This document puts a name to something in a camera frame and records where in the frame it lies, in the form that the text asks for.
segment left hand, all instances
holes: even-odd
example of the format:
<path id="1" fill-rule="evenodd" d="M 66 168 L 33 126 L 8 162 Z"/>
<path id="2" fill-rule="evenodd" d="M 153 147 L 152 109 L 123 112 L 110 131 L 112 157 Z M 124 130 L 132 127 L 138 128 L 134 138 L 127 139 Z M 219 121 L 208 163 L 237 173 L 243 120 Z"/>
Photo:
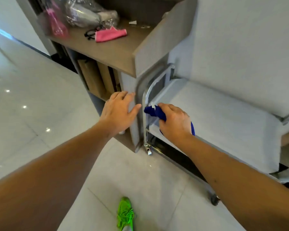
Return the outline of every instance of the left hand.
<path id="1" fill-rule="evenodd" d="M 121 131 L 130 127 L 137 116 L 141 104 L 137 104 L 128 112 L 130 102 L 134 99 L 135 93 L 127 91 L 113 93 L 106 101 L 99 122 L 111 129 L 111 135 L 115 136 Z"/>

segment hand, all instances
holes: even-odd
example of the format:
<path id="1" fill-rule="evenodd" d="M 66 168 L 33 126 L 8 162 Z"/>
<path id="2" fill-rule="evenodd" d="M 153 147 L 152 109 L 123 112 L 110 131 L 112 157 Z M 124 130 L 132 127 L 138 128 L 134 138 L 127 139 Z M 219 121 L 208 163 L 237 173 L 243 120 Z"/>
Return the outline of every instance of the hand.
<path id="1" fill-rule="evenodd" d="M 128 112 L 129 103 L 134 99 L 135 93 L 127 91 L 113 93 L 106 101 L 99 123 L 103 123 L 110 128 L 111 136 L 115 136 L 126 130 L 134 121 L 141 104 L 137 104 Z"/>
<path id="2" fill-rule="evenodd" d="M 166 114 L 166 122 L 159 120 L 160 130 L 163 135 L 172 143 L 184 136 L 192 134 L 190 118 L 182 109 L 172 105 L 159 103 L 158 106 Z"/>

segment white wall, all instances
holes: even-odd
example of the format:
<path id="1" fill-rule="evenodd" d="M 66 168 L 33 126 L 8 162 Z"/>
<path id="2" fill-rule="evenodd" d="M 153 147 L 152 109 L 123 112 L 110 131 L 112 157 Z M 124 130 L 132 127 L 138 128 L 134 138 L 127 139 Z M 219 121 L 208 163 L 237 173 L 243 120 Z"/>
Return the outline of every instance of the white wall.
<path id="1" fill-rule="evenodd" d="M 0 29 L 49 55 L 16 0 L 0 0 Z"/>
<path id="2" fill-rule="evenodd" d="M 199 0 L 177 74 L 289 114 L 289 0 Z"/>

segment clear plastic bag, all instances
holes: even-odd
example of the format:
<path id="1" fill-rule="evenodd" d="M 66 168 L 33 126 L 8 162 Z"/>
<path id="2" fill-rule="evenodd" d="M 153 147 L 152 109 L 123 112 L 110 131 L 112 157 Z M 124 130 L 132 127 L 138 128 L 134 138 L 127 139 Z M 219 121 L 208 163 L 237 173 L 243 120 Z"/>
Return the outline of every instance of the clear plastic bag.
<path id="1" fill-rule="evenodd" d="M 65 9 L 67 22 L 72 26 L 110 28 L 119 23 L 115 10 L 106 10 L 94 0 L 66 0 Z"/>

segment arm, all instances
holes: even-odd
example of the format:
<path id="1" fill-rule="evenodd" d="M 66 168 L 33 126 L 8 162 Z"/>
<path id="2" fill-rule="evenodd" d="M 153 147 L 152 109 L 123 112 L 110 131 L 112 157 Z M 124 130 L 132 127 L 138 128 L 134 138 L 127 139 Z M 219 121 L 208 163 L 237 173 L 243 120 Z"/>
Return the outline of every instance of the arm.
<path id="1" fill-rule="evenodd" d="M 164 136 L 197 166 L 224 205 L 246 230 L 289 230 L 289 189 L 191 134 L 180 108 L 159 104 Z"/>
<path id="2" fill-rule="evenodd" d="M 0 230 L 57 230 L 100 151 L 134 121 L 134 96 L 112 94 L 96 125 L 1 179 Z"/>

